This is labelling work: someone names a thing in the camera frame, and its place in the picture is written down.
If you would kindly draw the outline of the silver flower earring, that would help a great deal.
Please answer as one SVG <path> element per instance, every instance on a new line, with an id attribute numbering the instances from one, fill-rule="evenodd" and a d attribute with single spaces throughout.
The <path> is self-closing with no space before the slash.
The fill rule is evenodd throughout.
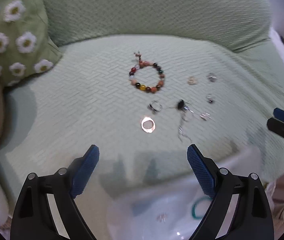
<path id="1" fill-rule="evenodd" d="M 198 83 L 198 80 L 194 76 L 190 76 L 187 80 L 187 83 L 189 85 L 196 85 Z"/>

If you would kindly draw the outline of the silver pink crystal earring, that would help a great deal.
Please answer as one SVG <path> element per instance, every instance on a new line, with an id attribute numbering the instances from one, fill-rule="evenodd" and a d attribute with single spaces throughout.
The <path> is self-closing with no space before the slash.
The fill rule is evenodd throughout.
<path id="1" fill-rule="evenodd" d="M 210 114 L 207 113 L 207 112 L 201 113 L 201 114 L 200 114 L 200 117 L 201 117 L 203 120 L 205 120 L 205 121 L 211 119 Z"/>

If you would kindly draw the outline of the white plastic tray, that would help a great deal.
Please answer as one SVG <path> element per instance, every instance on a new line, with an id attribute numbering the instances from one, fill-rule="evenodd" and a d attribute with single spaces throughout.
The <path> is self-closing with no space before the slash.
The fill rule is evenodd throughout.
<path id="1" fill-rule="evenodd" d="M 189 239 L 211 204 L 194 173 L 123 194 L 108 208 L 111 239 Z"/>

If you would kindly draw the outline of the large green covered pillow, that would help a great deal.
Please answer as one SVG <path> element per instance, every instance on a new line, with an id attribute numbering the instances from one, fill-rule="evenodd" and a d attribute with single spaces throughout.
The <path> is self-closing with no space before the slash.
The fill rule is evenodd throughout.
<path id="1" fill-rule="evenodd" d="M 240 51 L 266 40 L 268 0 L 43 0 L 58 45 L 117 34 L 173 35 Z"/>

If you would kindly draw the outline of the green textured bedspread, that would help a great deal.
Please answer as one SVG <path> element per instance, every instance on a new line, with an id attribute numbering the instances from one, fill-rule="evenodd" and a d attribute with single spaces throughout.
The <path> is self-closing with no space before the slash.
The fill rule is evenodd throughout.
<path id="1" fill-rule="evenodd" d="M 284 140 L 266 127 L 284 109 L 284 67 L 271 41 L 235 53 L 209 41 L 119 35 L 63 52 L 51 71 L 6 95 L 0 181 L 11 209 L 30 172 L 52 174 L 93 144 L 99 163 L 76 204 L 98 239 L 110 239 L 114 200 L 192 173 L 190 144 L 215 161 L 252 146 L 263 181 L 284 174 Z"/>

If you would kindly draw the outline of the green daisy cushion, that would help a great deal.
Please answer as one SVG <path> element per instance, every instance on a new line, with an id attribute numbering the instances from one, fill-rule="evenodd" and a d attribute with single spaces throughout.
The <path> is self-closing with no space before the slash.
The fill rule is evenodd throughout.
<path id="1" fill-rule="evenodd" d="M 43 0 L 0 0 L 0 84 L 45 73 L 62 53 L 48 34 Z"/>

